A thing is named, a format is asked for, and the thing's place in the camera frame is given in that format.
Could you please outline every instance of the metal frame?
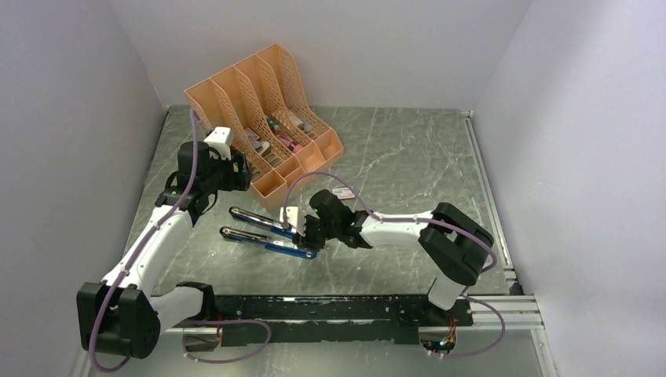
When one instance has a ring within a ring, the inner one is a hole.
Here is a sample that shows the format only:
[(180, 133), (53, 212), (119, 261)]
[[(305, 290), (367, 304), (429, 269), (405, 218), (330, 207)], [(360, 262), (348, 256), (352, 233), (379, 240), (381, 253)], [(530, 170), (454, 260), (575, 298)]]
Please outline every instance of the metal frame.
[(504, 237), (504, 230), (500, 224), (500, 216), (497, 214), (497, 206), (495, 205), (495, 199), (492, 197), (492, 191), (490, 190), (490, 183), (488, 182), (488, 175), (485, 173), (485, 167), (483, 165), (483, 159), (481, 158), (481, 151), (479, 151), (476, 135), (474, 134), (474, 127), (472, 126), (472, 119), (469, 116), (463, 117), (463, 122), (465, 122), (465, 128), (467, 129), (467, 140), (470, 142), (470, 146), (474, 150), (474, 162), (478, 166), (478, 178), (481, 181), (481, 190), (483, 191), (483, 196), (485, 201), (488, 203), (488, 213), (490, 215), (490, 226), (492, 230), (497, 235), (497, 245), (500, 248), (500, 255), (504, 259), (505, 265), (512, 265), (511, 256), (509, 255), (509, 249), (507, 247), (507, 242)]

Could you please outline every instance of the gray marble surface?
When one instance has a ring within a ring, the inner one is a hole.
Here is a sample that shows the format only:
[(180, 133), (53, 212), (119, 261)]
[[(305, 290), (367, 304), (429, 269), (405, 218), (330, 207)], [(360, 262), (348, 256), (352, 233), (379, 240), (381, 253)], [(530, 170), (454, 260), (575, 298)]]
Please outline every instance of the gray marble surface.
[[(313, 108), (333, 127), (345, 155), (331, 172), (360, 189), (371, 208), (386, 214), (412, 214), (450, 202), (491, 229), (478, 167), (458, 111), (406, 108)], [(127, 248), (145, 227), (164, 182), (177, 167), (180, 144), (191, 139), (188, 107), (174, 106), (166, 118), (148, 172)], [(291, 204), (307, 207), (321, 189), (340, 187), (328, 177), (313, 179)], [(355, 202), (347, 202), (356, 207)], [(249, 243), (227, 242), (219, 229), (263, 229), (235, 221), (238, 206), (267, 213), (249, 192), (222, 192), (217, 205), (197, 223), (185, 248), (167, 266), (152, 292), (163, 295), (175, 284), (194, 280), (213, 285), (217, 294), (340, 295), (426, 293), (437, 267), (422, 249), (349, 249), (331, 241), (316, 259), (271, 252)], [(506, 294), (501, 263), (481, 276), (471, 294)]]

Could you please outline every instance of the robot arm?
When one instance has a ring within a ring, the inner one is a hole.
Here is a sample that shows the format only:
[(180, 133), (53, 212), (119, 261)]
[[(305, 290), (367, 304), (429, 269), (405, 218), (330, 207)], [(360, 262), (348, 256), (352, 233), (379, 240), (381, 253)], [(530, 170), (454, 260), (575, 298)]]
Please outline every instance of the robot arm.
[[(147, 357), (154, 349), (159, 334), (186, 319), (202, 320), (216, 317), (215, 296), (208, 284), (184, 282), (161, 297), (150, 297), (159, 274), (182, 244), (192, 227), (209, 207), (209, 196), (218, 191), (248, 189), (251, 173), (244, 154), (229, 148), (233, 135), (229, 129), (217, 128), (205, 142), (198, 143), (199, 164), (194, 185), (174, 214), (156, 229), (126, 269), (135, 243), (123, 260), (99, 284), (85, 283), (77, 294), (79, 330), (83, 349), (87, 350), (93, 324), (107, 292), (109, 282), (121, 272), (126, 277), (114, 291), (104, 311), (97, 336), (97, 351), (136, 358)], [(164, 192), (156, 200), (156, 208), (139, 240), (177, 204), (191, 175), (192, 143), (184, 143), (178, 152), (178, 170), (167, 180)], [(298, 208), (287, 210), (291, 227), (283, 229), (280, 222), (233, 207), (231, 215), (239, 220), (270, 229), (287, 237), (277, 240), (254, 233), (223, 228), (221, 233), (231, 240), (263, 243), (265, 248), (301, 258), (314, 259), (327, 240), (338, 239), (349, 247), (373, 248), (381, 245), (422, 247), (440, 269), (439, 277), (428, 293), (428, 300), (440, 309), (453, 307), (465, 286), (474, 285), (481, 272), (486, 252), (466, 237), (425, 222), (380, 221), (364, 210), (352, 212), (328, 190), (310, 200), (318, 217), (305, 216)], [(432, 211), (412, 215), (383, 215), (391, 218), (432, 218), (446, 221), (474, 234), (491, 246), (492, 237), (476, 222), (454, 206), (440, 203)]]
[(440, 273), (428, 292), (428, 299), (440, 309), (450, 309), (467, 286), (475, 285), (488, 254), (467, 237), (426, 222), (391, 222), (391, 218), (420, 218), (445, 221), (475, 235), (489, 247), (492, 236), (474, 220), (449, 203), (420, 214), (380, 214), (365, 210), (352, 212), (328, 190), (319, 191), (309, 202), (314, 216), (287, 215), (290, 224), (301, 229), (295, 243), (320, 249), (326, 240), (338, 239), (348, 247), (373, 248), (382, 245), (421, 247), (433, 259)]
[[(83, 349), (87, 350), (93, 324), (100, 311), (110, 282), (121, 272), (125, 278), (114, 291), (109, 308), (104, 312), (97, 336), (97, 351), (136, 358), (147, 357), (155, 347), (161, 332), (184, 319), (210, 317), (214, 301), (212, 287), (207, 284), (184, 282), (168, 294), (149, 298), (159, 274), (182, 249), (192, 227), (209, 207), (209, 196), (218, 191), (245, 191), (251, 174), (243, 153), (231, 151), (233, 134), (218, 127), (204, 142), (197, 143), (199, 163), (194, 184), (179, 208), (157, 228), (160, 218), (177, 203), (178, 197), (192, 173), (192, 142), (184, 143), (178, 151), (178, 170), (171, 174), (165, 189), (156, 200), (145, 229), (124, 258), (98, 283), (85, 283), (76, 296), (79, 330)], [(136, 262), (126, 268), (130, 256), (144, 236), (152, 233)]]

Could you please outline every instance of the white wall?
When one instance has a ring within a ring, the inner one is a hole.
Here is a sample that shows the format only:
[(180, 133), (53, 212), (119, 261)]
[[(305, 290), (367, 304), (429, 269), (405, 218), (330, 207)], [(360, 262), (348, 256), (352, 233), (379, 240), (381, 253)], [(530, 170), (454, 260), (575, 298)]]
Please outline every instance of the white wall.
[(562, 376), (666, 375), (666, 3), (535, 0), (474, 125)]
[(106, 1), (2, 1), (0, 51), (0, 375), (68, 375), (163, 109)]
[(471, 109), (530, 0), (111, 0), (167, 104), (278, 42), (311, 104)]

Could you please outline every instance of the purple cable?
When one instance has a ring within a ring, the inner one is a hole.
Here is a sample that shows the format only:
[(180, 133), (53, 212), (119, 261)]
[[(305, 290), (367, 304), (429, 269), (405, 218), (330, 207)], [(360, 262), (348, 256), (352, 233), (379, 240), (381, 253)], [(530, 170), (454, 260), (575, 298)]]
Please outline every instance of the purple cable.
[[(494, 252), (492, 252), (492, 249), (490, 248), (490, 246), (485, 244), (483, 241), (479, 240), (478, 237), (469, 233), (465, 229), (461, 229), (461, 228), (459, 228), (455, 225), (451, 225), (451, 224), (449, 224), (447, 222), (444, 222), (444, 221), (435, 220), (433, 218), (416, 218), (416, 219), (414, 219), (414, 218), (381, 218), (377, 214), (375, 214), (375, 212), (373, 210), (370, 209), (370, 207), (365, 203), (365, 200), (363, 200), (363, 198), (360, 196), (360, 193), (349, 182), (345, 181), (343, 178), (338, 177), (337, 175), (335, 175), (333, 173), (328, 173), (326, 171), (312, 171), (310, 173), (303, 174), (302, 176), (296, 178), (296, 180), (291, 183), (291, 185), (289, 186), (289, 189), (287, 190), (287, 196), (284, 198), (284, 205), (282, 206), (282, 219), (283, 219), (282, 226), (284, 228), (287, 228), (289, 226), (289, 223), (287, 221), (287, 205), (289, 203), (289, 195), (291, 194), (291, 191), (294, 189), (296, 184), (299, 183), (303, 178), (311, 176), (311, 175), (317, 175), (317, 174), (318, 175), (326, 175), (328, 177), (334, 178), (335, 180), (337, 180), (340, 183), (342, 183), (343, 185), (345, 185), (354, 194), (354, 196), (356, 196), (356, 199), (358, 200), (358, 203), (360, 204), (360, 206), (363, 207), (363, 209), (366, 212), (368, 212), (368, 216), (374, 218), (375, 220), (377, 220), (377, 221), (386, 221), (386, 222), (416, 222), (416, 223), (418, 223), (419, 221), (422, 221), (422, 222), (427, 222), (429, 224), (438, 225), (442, 228), (451, 229), (452, 231), (457, 232), (458, 234), (462, 234), (463, 236), (467, 237), (468, 239), (474, 241), (477, 245), (479, 245), (481, 248), (483, 248), (483, 250), (486, 253), (488, 253), (490, 258), (492, 259), (492, 262), (488, 266), (484, 267), (481, 270), (481, 273), (485, 273), (485, 272), (489, 271), (490, 269), (492, 269), (493, 267), (495, 267), (497, 265), (497, 256), (495, 255)], [(476, 298), (471, 298), (471, 297), (465, 295), (465, 293), (467, 292), (467, 289), (469, 289), (469, 287), (465, 287), (465, 289), (463, 290), (461, 295), (465, 299), (467, 299), (468, 301), (476, 302), (476, 303), (481, 304), (481, 305), (487, 307), (488, 309), (492, 310), (494, 312), (494, 314), (496, 314), (497, 317), (499, 318), (499, 322), (501, 323), (502, 328), (500, 330), (500, 333), (499, 333), (499, 336), (497, 337), (497, 339), (495, 339), (495, 341), (493, 343), (491, 343), (490, 345), (488, 345), (488, 346), (486, 346), (486, 347), (484, 347), (480, 350), (476, 350), (474, 352), (463, 353), (463, 354), (460, 354), (460, 355), (448, 356), (449, 358), (453, 358), (453, 359), (463, 359), (465, 357), (477, 356), (477, 355), (480, 355), (482, 353), (485, 353), (485, 352), (488, 352), (488, 351), (492, 350), (493, 348), (495, 348), (495, 346), (497, 346), (498, 344), (500, 344), (500, 342), (502, 342), (502, 339), (504, 338), (504, 334), (507, 331), (507, 326), (504, 323), (504, 318), (502, 317), (502, 314), (497, 309), (495, 309), (490, 304), (488, 304), (487, 302), (483, 302), (481, 300), (477, 300)]]
[[(192, 122), (192, 172), (189, 175), (189, 180), (188, 184), (185, 187), (185, 190), (181, 194), (181, 196), (178, 198), (176, 203), (171, 207), (171, 209), (164, 214), (156, 223), (156, 226), (152, 226), (146, 234), (141, 238), (139, 241), (139, 244), (137, 247), (134, 249), (134, 252), (132, 255), (130, 255), (130, 258), (127, 259), (127, 263), (125, 264), (125, 270), (130, 270), (132, 268), (132, 265), (136, 262), (137, 258), (139, 258), (139, 255), (143, 251), (144, 247), (150, 240), (153, 234), (155, 234), (155, 231), (158, 229), (158, 227), (162, 226), (162, 224), (171, 217), (172, 214), (180, 207), (181, 203), (183, 200), (185, 200), (185, 197), (188, 195), (189, 190), (192, 188), (192, 185), (194, 184), (194, 177), (196, 175), (196, 163), (197, 163), (197, 156), (199, 153), (197, 153), (197, 148), (198, 148), (198, 143), (196, 140), (196, 113), (194, 112), (194, 109), (190, 109), (189, 111), (189, 118), (190, 121)], [(120, 362), (120, 364), (116, 365), (115, 367), (112, 368), (106, 368), (100, 365), (100, 363), (97, 361), (97, 355), (95, 354), (95, 348), (97, 345), (97, 336), (100, 333), (100, 326), (102, 324), (102, 318), (104, 318), (104, 313), (106, 312), (106, 309), (108, 308), (109, 302), (111, 301), (111, 297), (113, 296), (113, 292), (115, 289), (120, 285), (120, 282), (123, 281), (125, 278), (126, 273), (122, 271), (121, 273), (118, 274), (118, 277), (115, 279), (111, 287), (108, 289), (104, 300), (102, 301), (102, 306), (100, 308), (100, 311), (97, 312), (97, 317), (95, 318), (95, 323), (93, 325), (93, 331), (92, 334), (90, 335), (90, 341), (88, 342), (88, 356), (90, 357), (90, 363), (97, 369), (99, 372), (103, 373), (111, 373), (119, 370), (122, 368), (125, 364), (127, 364), (127, 361), (130, 360), (130, 357), (126, 357), (123, 359), (123, 361)]]
[(266, 329), (266, 340), (257, 348), (256, 350), (246, 353), (243, 356), (238, 356), (234, 357), (233, 359), (226, 359), (226, 360), (210, 360), (210, 359), (201, 359), (199, 357), (191, 355), (187, 351), (187, 346), (185, 345), (185, 336), (183, 336), (182, 340), (182, 345), (183, 345), (183, 356), (187, 357), (190, 360), (194, 360), (199, 363), (204, 363), (204, 364), (231, 364), (235, 363), (237, 361), (243, 361), (246, 359), (249, 359), (250, 357), (253, 357), (257, 353), (260, 353), (261, 351), (266, 348), (266, 346), (269, 344), (269, 341), (271, 339), (271, 331), (270, 331), (270, 326), (262, 321), (262, 320), (184, 320), (181, 322), (182, 324), (214, 324), (214, 325), (221, 325), (225, 326), (227, 324), (258, 324), (260, 326), (263, 326), (263, 328)]
[(477, 300), (476, 298), (471, 298), (470, 296), (467, 296), (467, 295), (464, 295), (463, 297), (466, 298), (467, 301), (476, 302), (477, 304), (483, 305), (486, 308), (492, 310), (492, 312), (497, 315), (497, 318), (499, 318), (499, 322), (502, 324), (502, 328), (499, 330), (499, 336), (497, 337), (497, 339), (495, 339), (495, 341), (493, 341), (492, 343), (488, 344), (486, 347), (481, 348), (480, 350), (476, 350), (476, 351), (472, 351), (472, 352), (468, 352), (468, 353), (461, 353), (460, 355), (455, 355), (455, 354), (445, 355), (444, 358), (447, 358), (447, 359), (465, 359), (465, 358), (468, 358), (468, 357), (474, 357), (474, 356), (478, 356), (482, 353), (486, 353), (486, 352), (492, 350), (493, 348), (495, 348), (498, 344), (500, 344), (500, 342), (502, 342), (502, 339), (504, 339), (504, 334), (506, 334), (506, 332), (507, 332), (507, 325), (504, 323), (504, 317), (502, 317), (502, 314), (500, 314), (500, 312), (497, 309), (493, 308), (487, 302)]

